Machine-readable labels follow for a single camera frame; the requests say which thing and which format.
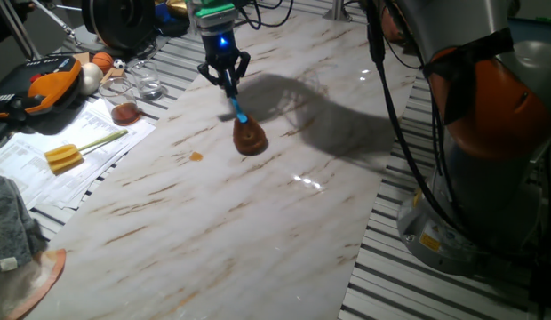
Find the black device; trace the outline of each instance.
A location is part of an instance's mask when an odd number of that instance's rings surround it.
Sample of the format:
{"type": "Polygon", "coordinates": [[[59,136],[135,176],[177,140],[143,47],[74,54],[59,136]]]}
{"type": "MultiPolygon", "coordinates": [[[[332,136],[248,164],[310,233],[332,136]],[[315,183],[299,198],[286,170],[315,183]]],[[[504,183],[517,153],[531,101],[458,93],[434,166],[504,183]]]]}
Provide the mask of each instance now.
{"type": "Polygon", "coordinates": [[[86,29],[108,47],[132,51],[154,33],[154,0],[84,0],[86,29]]]}

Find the gray cloth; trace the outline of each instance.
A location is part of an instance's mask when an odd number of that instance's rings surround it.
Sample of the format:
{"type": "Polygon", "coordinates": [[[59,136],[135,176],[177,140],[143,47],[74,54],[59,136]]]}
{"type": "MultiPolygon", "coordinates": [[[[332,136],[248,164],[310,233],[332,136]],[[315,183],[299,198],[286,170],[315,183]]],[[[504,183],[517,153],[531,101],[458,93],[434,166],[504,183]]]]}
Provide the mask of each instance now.
{"type": "Polygon", "coordinates": [[[15,182],[0,177],[0,272],[31,261],[44,248],[42,239],[15,182]]]}

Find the yellow label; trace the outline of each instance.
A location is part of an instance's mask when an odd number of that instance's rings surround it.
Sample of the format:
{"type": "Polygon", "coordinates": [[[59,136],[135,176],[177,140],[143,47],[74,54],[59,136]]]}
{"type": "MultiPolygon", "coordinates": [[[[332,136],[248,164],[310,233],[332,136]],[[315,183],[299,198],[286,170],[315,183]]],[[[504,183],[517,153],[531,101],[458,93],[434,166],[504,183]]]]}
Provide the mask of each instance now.
{"type": "Polygon", "coordinates": [[[421,234],[419,242],[435,252],[439,251],[440,242],[435,240],[433,237],[429,236],[425,232],[421,234]]]}
{"type": "Polygon", "coordinates": [[[414,208],[416,207],[416,205],[418,205],[418,202],[419,200],[421,199],[421,189],[417,189],[416,190],[416,196],[414,196],[414,208]]]}

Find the white ball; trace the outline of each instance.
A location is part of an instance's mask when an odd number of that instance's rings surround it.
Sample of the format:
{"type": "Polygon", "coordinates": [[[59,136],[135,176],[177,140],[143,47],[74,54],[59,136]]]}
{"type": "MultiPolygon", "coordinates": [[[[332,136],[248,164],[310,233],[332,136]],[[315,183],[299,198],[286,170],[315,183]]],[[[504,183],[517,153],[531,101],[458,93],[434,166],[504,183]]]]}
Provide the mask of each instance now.
{"type": "Polygon", "coordinates": [[[116,59],[114,61],[114,68],[116,68],[118,70],[125,68],[125,62],[121,59],[116,59]]]}
{"type": "Polygon", "coordinates": [[[100,83],[101,78],[104,77],[104,73],[101,72],[100,67],[91,62],[88,62],[82,66],[82,72],[84,73],[84,78],[91,78],[94,82],[98,82],[98,84],[100,83]]]}
{"type": "Polygon", "coordinates": [[[82,87],[80,88],[80,94],[82,95],[91,95],[100,86],[100,81],[94,81],[93,78],[85,77],[82,82],[82,87]]]}

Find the brown sponge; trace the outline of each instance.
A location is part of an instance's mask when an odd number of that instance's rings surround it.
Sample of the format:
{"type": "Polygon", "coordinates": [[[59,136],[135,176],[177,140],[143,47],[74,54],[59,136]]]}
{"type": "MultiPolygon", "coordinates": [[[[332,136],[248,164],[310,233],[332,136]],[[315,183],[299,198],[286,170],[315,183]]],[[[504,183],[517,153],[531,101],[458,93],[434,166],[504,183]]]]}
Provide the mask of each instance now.
{"type": "Polygon", "coordinates": [[[248,116],[248,122],[234,120],[234,145],[236,150],[245,156],[255,156],[262,153],[268,146],[268,139],[258,122],[248,116]]]}

